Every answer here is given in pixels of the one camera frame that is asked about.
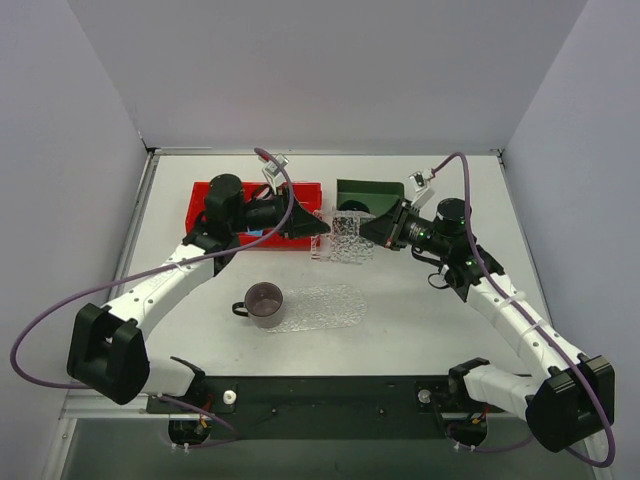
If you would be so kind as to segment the clear textured holder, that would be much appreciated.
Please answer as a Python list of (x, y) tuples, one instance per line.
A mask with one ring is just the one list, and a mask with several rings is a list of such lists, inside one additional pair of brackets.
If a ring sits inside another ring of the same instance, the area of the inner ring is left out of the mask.
[(316, 210), (314, 215), (330, 226), (330, 231), (311, 238), (312, 260), (362, 265), (374, 258), (374, 244), (359, 235), (362, 224), (374, 218), (362, 211)]

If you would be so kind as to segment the dark green mug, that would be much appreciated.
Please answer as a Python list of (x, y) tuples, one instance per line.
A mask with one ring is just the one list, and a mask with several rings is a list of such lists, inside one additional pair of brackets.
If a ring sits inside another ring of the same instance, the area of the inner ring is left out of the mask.
[(339, 211), (359, 211), (367, 214), (370, 213), (370, 209), (365, 203), (358, 200), (353, 200), (353, 199), (343, 202), (338, 207), (338, 210)]

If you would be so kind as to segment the mauve mug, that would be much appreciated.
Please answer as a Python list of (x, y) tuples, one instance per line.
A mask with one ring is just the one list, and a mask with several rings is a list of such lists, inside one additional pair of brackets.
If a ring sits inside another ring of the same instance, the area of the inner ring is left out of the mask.
[(284, 295), (273, 283), (259, 282), (252, 285), (244, 299), (231, 307), (232, 313), (250, 319), (257, 327), (272, 329), (284, 318)]

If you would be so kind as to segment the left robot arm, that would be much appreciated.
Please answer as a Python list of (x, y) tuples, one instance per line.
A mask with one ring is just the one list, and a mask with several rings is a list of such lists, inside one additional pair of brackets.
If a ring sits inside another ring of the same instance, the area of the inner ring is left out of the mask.
[(150, 276), (103, 306), (87, 304), (76, 314), (67, 372), (119, 405), (140, 394), (166, 394), (183, 411), (204, 402), (204, 372), (172, 356), (152, 359), (146, 342), (159, 322), (187, 295), (213, 279), (231, 262), (240, 235), (249, 230), (276, 232), (287, 239), (329, 232), (287, 186), (268, 198), (247, 199), (232, 174), (214, 177), (193, 228)]

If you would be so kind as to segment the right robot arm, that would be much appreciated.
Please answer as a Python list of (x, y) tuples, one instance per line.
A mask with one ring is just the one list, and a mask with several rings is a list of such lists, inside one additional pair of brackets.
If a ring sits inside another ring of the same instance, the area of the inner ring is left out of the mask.
[(461, 199), (441, 201), (433, 220), (406, 200), (361, 225), (359, 234), (393, 251), (411, 247), (439, 268), (448, 287), (502, 336), (528, 370), (525, 377), (474, 359), (449, 371), (456, 396), (487, 403), (523, 419), (547, 450), (559, 452), (614, 422), (615, 371), (564, 339), (527, 302), (503, 267), (469, 232), (471, 209)]

